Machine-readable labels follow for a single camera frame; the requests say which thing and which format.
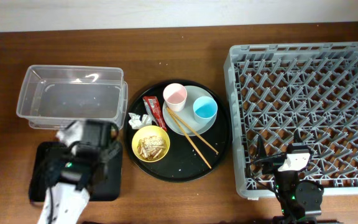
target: yellow bowl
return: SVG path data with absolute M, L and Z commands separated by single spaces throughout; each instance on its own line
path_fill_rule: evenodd
M 164 139 L 165 143 L 167 144 L 167 149 L 165 150 L 165 152 L 161 152 L 164 154 L 160 158 L 153 160 L 153 161 L 145 160 L 137 152 L 137 145 L 139 143 L 139 140 L 141 140 L 143 138 L 150 137 L 150 136 L 160 136 L 162 139 Z M 136 155 L 136 157 L 138 159 L 140 159 L 141 161 L 144 161 L 144 162 L 157 162 L 157 161 L 161 160 L 162 158 L 165 157 L 165 155 L 167 155 L 167 153 L 169 151 L 169 146 L 170 146 L 170 140 L 169 140 L 169 136 L 168 136 L 167 132 L 164 131 L 164 129 L 162 129 L 158 126 L 154 126 L 154 125 L 140 128 L 135 133 L 134 137 L 132 138 L 132 151 L 134 151 L 134 154 Z

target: wooden chopsticks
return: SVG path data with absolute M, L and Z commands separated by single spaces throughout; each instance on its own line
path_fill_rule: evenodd
M 206 141 L 203 137 L 201 137 L 193 128 L 191 128 L 188 124 L 186 124 L 186 122 L 184 120 L 182 120 L 178 115 L 175 114 L 175 112 L 173 112 L 169 107 L 167 107 L 167 111 L 169 114 L 172 114 L 176 119 L 178 119 L 180 122 L 182 122 L 186 128 L 188 128 L 192 133 L 194 133 L 199 139 L 201 139 L 207 146 L 209 146 L 213 151 L 216 152 L 216 154 L 218 155 L 219 152 L 208 143 L 208 141 Z
M 213 147 L 211 146 L 203 137 L 201 137 L 193 128 L 191 128 L 188 124 L 185 123 L 184 120 L 182 120 L 181 118 L 179 118 L 178 115 L 176 115 L 170 108 L 167 107 L 167 111 L 168 114 L 171 116 L 172 120 L 177 124 L 177 126 L 179 127 L 180 131 L 185 135 L 185 137 L 187 138 L 187 140 L 190 142 L 190 144 L 193 146 L 193 148 L 196 150 L 196 152 L 200 155 L 200 157 L 204 160 L 204 162 L 206 163 L 206 165 L 212 169 L 211 165 L 208 163 L 208 161 L 205 159 L 205 157 L 203 156 L 203 154 L 200 152 L 200 150 L 198 150 L 197 146 L 194 144 L 194 142 L 190 139 L 189 135 L 187 135 L 187 133 L 185 132 L 185 130 L 183 130 L 182 126 L 180 126 L 179 122 L 177 120 L 179 120 L 181 123 L 183 123 L 192 133 L 194 133 L 197 137 L 199 137 L 207 146 L 209 146 L 214 152 L 216 152 L 216 154 L 218 154 L 219 152 Z

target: gray dish rack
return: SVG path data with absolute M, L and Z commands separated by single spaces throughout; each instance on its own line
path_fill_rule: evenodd
M 325 195 L 358 194 L 358 42 L 235 45 L 224 74 L 241 197 L 274 197 L 246 176 L 257 134 L 271 155 L 295 130 L 314 153 L 300 177 L 323 184 Z M 272 175 L 252 171 L 273 187 Z

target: pink cup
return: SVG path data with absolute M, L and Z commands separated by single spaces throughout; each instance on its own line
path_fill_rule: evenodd
M 172 83 L 165 87 L 163 92 L 167 106 L 173 111 L 181 111 L 185 107 L 187 90 L 179 83 Z

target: red packet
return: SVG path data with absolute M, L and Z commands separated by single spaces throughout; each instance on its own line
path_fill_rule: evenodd
M 162 116 L 161 107 L 158 103 L 156 96 L 143 96 L 144 106 L 146 107 L 147 113 L 154 119 L 154 121 L 165 131 L 167 127 L 165 126 L 165 121 Z

